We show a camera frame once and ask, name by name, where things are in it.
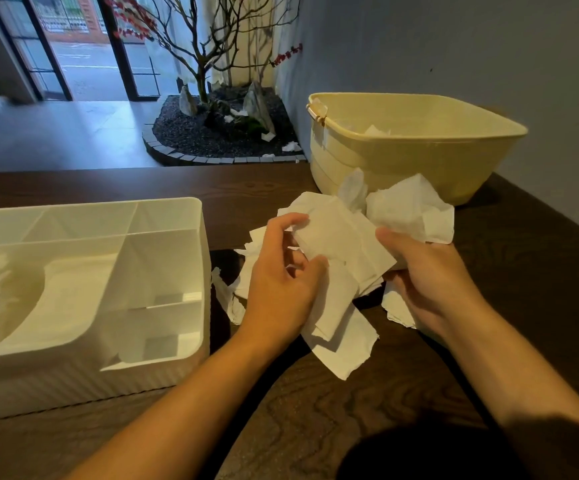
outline right hand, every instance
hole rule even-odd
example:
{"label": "right hand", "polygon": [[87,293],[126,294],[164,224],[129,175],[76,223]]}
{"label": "right hand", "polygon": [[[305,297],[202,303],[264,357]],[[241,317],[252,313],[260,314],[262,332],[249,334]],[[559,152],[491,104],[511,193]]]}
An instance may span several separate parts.
{"label": "right hand", "polygon": [[407,269],[388,274],[405,303],[424,327],[445,338],[451,322],[488,306],[453,244],[426,244],[387,227],[376,238]]}

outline bare tree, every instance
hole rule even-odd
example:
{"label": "bare tree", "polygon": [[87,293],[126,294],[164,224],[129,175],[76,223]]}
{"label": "bare tree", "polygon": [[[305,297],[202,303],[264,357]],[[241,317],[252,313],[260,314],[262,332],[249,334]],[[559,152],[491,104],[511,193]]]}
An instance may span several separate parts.
{"label": "bare tree", "polygon": [[[210,33],[201,39],[197,0],[189,0],[187,10],[182,0],[161,1],[157,4],[157,0],[151,0],[149,8],[137,0],[109,0],[108,4],[114,8],[114,15],[130,27],[120,29],[118,35],[157,41],[194,76],[202,102],[208,102],[205,79],[210,70],[222,72],[231,68],[263,68],[271,63],[270,52],[262,61],[238,65],[239,34],[252,31],[270,34],[274,27],[294,22],[300,9],[300,0],[296,1],[295,6],[294,0],[215,0]],[[177,44],[170,33],[173,16],[181,16],[190,31],[192,40],[187,47],[182,47],[180,42]],[[258,22],[261,20],[269,22],[260,25]]]}

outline road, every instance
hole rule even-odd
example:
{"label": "road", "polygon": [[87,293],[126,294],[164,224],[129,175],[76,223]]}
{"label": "road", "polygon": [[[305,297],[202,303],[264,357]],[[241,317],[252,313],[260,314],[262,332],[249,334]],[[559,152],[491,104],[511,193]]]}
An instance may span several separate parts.
{"label": "road", "polygon": [[[76,101],[127,101],[112,46],[94,43],[50,42]],[[125,45],[133,73],[151,73],[144,45]],[[176,80],[157,75],[134,76],[141,96],[176,92]]]}

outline dark wood tabletop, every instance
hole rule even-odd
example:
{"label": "dark wood tabletop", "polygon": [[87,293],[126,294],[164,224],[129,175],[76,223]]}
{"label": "dark wood tabletop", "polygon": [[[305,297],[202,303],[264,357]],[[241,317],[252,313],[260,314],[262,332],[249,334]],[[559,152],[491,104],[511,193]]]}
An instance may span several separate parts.
{"label": "dark wood tabletop", "polygon": [[[305,164],[0,173],[0,207],[198,197],[214,264],[304,191],[317,191]],[[579,392],[579,226],[493,175],[457,209],[455,243],[485,297]],[[352,477],[377,458],[398,468],[385,434],[421,418],[491,426],[441,347],[388,321],[375,299],[357,306],[380,335],[371,358],[341,381],[297,340],[238,411],[206,477]],[[166,392],[0,419],[0,479],[59,478]]]}

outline floor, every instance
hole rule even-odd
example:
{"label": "floor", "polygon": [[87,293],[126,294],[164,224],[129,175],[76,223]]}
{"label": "floor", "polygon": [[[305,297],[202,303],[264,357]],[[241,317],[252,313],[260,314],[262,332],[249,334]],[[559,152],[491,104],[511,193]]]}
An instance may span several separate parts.
{"label": "floor", "polygon": [[[54,55],[75,101],[126,101],[128,99],[116,58],[109,44],[51,42]],[[125,44],[132,73],[151,74],[143,44]],[[141,96],[177,93],[176,79],[166,75],[135,75]]]}
{"label": "floor", "polygon": [[0,171],[160,166],[141,125],[155,102],[44,102],[0,112]]}

